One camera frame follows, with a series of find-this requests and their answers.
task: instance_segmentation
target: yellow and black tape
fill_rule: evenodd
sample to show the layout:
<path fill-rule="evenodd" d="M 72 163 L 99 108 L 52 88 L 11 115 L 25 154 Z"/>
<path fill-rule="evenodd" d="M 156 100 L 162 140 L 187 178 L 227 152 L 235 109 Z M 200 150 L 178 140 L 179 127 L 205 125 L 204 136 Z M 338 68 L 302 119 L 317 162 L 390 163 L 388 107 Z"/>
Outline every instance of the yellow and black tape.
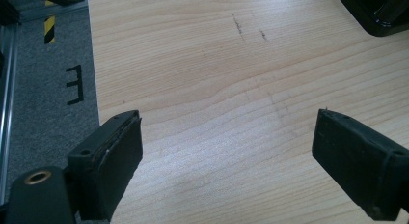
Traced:
<path fill-rule="evenodd" d="M 50 6 L 53 3 L 50 1 L 45 1 L 45 6 Z M 44 43 L 54 43 L 55 42 L 55 15 L 50 16 L 44 22 Z"/>

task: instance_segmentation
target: wood grain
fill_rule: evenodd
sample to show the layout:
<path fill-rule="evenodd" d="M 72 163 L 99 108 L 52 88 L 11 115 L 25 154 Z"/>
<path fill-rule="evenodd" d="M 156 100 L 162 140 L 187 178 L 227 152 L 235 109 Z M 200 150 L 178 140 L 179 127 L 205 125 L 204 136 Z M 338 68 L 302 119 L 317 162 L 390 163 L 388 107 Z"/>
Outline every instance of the wood grain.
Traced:
<path fill-rule="evenodd" d="M 89 2 L 100 121 L 143 117 L 113 223 L 372 222 L 312 158 L 315 119 L 409 146 L 409 32 L 372 37 L 339 0 Z"/>

